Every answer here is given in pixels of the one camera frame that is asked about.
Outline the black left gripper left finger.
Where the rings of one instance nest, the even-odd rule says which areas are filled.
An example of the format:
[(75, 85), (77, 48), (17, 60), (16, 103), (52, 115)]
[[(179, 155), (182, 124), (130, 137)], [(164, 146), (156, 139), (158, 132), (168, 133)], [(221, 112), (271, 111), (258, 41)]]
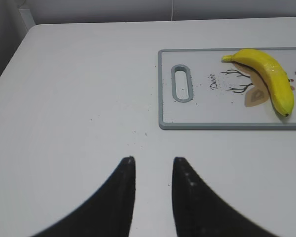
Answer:
[(37, 237), (127, 237), (135, 202), (134, 157), (123, 158), (106, 182), (80, 207)]

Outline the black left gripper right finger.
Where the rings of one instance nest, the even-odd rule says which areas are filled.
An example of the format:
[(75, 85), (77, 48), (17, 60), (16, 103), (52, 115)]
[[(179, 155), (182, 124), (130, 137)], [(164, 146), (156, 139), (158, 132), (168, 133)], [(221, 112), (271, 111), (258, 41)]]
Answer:
[(172, 209), (179, 237), (272, 237), (221, 199), (185, 158), (172, 172)]

